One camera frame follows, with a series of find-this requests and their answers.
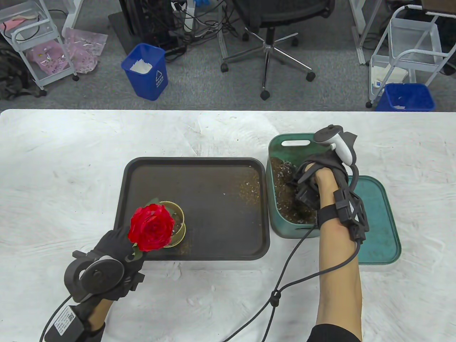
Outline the person's left hand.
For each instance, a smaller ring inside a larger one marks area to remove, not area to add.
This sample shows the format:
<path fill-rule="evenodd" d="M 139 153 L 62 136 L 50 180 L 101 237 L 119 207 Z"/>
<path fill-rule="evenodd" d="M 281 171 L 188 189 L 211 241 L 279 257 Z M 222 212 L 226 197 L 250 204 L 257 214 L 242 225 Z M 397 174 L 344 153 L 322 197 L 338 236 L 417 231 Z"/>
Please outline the person's left hand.
<path fill-rule="evenodd" d="M 129 230 L 109 230 L 88 253 L 73 252 L 64 284 L 75 302 L 117 301 L 144 281 L 141 270 L 147 253 L 129 240 Z"/>

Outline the person's right hand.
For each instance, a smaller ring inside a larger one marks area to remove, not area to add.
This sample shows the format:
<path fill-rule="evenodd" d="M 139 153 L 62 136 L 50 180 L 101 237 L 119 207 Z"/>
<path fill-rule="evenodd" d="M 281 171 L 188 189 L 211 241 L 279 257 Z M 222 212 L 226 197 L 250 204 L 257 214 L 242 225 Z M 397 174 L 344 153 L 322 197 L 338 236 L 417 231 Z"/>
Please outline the person's right hand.
<path fill-rule="evenodd" d="M 349 175 L 342 160 L 335 152 L 324 152 L 308 156 L 295 168 L 290 186 L 295 189 L 294 200 L 312 210 L 320 208 L 320 193 L 316 173 L 324 168 L 332 171 L 340 189 L 351 189 Z"/>

